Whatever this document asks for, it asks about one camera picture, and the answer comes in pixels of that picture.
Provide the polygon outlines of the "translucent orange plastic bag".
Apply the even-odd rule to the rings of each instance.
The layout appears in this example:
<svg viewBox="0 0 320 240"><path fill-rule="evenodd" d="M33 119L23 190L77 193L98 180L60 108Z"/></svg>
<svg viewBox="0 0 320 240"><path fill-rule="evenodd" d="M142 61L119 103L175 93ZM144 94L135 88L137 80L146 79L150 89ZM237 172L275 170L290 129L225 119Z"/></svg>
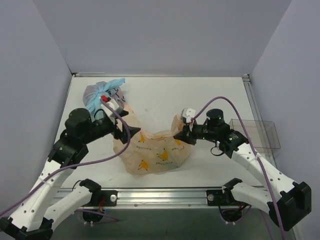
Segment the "translucent orange plastic bag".
<svg viewBox="0 0 320 240"><path fill-rule="evenodd" d="M126 171L131 175L156 174L180 167L192 152L192 146L174 139L182 130L180 115L173 117L170 130L149 133L142 128L133 109L124 105L129 112L123 119L129 125L140 128L130 139L128 148L120 154Z"/></svg>

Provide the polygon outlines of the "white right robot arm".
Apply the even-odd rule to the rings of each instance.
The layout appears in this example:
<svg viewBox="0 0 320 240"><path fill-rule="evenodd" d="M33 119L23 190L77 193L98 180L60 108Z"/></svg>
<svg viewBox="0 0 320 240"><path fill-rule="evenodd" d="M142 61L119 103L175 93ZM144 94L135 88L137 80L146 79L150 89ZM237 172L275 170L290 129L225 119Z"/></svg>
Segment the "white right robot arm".
<svg viewBox="0 0 320 240"><path fill-rule="evenodd" d="M195 115L192 108L182 110L183 128L174 138L189 145L195 145L197 140L214 143L222 155L244 167L264 187L233 178L222 186L221 197L226 204L242 202L258 208L286 232L311 212L311 187L304 181L296 182L268 162L250 146L247 137L225 123L221 109L209 110L203 124L197 123Z"/></svg>

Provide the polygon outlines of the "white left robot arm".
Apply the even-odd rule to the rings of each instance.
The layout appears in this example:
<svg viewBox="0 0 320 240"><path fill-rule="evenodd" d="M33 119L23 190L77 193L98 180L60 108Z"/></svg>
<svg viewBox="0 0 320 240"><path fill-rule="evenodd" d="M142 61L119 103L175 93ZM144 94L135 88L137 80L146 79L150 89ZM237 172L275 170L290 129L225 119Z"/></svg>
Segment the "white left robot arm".
<svg viewBox="0 0 320 240"><path fill-rule="evenodd" d="M14 204L16 210L10 216L1 214L1 231L15 240L49 240L54 230L78 208L97 205L102 199L101 186L90 179L82 180L55 204L52 200L65 180L82 165L89 143L111 134L126 146L129 144L141 129L125 122L119 129L117 118L126 115L128 112L121 110L115 117L104 113L102 118L92 121L87 109L74 109L29 194Z"/></svg>

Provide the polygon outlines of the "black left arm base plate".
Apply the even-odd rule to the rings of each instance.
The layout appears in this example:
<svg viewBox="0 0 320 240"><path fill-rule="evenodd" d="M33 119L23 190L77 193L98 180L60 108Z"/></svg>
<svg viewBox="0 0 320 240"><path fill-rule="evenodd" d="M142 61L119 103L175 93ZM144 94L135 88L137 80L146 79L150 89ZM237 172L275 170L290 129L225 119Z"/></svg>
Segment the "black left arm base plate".
<svg viewBox="0 0 320 240"><path fill-rule="evenodd" d="M91 199L85 207L115 207L118 200L118 191L116 190L99 190L92 194Z"/></svg>

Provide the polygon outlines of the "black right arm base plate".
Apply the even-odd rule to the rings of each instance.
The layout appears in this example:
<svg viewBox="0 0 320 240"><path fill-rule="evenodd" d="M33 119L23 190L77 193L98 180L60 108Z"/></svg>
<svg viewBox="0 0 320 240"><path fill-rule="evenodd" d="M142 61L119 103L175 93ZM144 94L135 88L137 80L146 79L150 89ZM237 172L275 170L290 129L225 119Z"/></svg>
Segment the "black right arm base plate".
<svg viewBox="0 0 320 240"><path fill-rule="evenodd" d="M224 207L224 206L238 206L243 207L248 205L245 202L227 199L222 193L221 189L208 189L206 190L207 205L211 207Z"/></svg>

